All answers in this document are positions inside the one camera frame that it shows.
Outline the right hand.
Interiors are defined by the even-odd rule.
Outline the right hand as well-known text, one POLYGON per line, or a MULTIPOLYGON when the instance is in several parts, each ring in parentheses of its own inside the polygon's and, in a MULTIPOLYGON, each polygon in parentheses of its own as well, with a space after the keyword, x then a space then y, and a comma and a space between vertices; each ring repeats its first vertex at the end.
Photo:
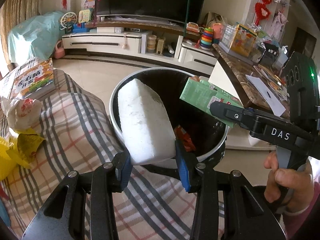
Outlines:
POLYGON ((269 203, 280 198, 280 186, 291 189, 293 195, 287 203, 288 212, 296 213, 305 210, 312 202, 314 195, 314 179, 310 161, 306 162, 304 171, 280 168, 276 152, 268 154, 264 168, 270 169, 264 196, 269 203))

